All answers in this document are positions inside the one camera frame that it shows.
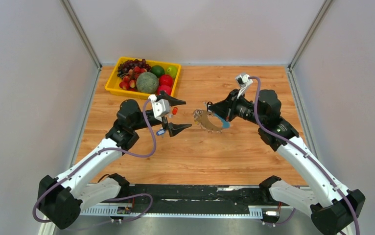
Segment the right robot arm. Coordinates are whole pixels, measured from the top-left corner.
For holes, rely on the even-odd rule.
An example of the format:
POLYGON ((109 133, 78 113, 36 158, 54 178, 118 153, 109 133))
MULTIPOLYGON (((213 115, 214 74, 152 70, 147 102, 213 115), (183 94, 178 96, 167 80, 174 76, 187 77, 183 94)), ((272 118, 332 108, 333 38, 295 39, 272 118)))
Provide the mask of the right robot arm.
POLYGON ((291 186, 280 177, 271 176, 260 183, 259 197, 265 204, 286 203, 311 218, 324 235, 336 235, 350 224, 360 233, 358 217, 365 195, 350 190, 315 158, 298 131, 281 117, 281 102, 274 90, 257 92, 255 102, 248 101, 238 89, 207 109, 225 121, 240 117, 259 125, 265 144, 283 156, 311 188, 311 193, 291 186))

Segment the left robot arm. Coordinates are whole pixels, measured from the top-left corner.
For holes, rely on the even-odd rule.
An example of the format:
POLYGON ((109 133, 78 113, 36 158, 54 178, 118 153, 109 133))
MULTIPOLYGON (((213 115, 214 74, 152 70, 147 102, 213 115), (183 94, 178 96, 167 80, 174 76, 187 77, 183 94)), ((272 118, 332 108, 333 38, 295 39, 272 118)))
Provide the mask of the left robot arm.
POLYGON ((171 107, 185 104, 185 101, 166 92, 150 95, 142 107, 133 99, 123 101, 113 127, 97 147, 63 173, 56 177, 47 175, 40 180, 38 198, 32 209, 33 218, 40 223, 52 222, 62 230, 73 224, 80 213, 89 207, 103 201, 123 203, 130 199, 128 182, 117 174, 110 175, 97 184, 88 183, 122 155, 151 157, 157 149, 153 126, 161 125, 171 137, 190 128, 191 124, 174 124, 166 117, 171 107), (151 134, 151 152, 130 152, 139 139, 136 131, 143 128, 147 128, 151 134))

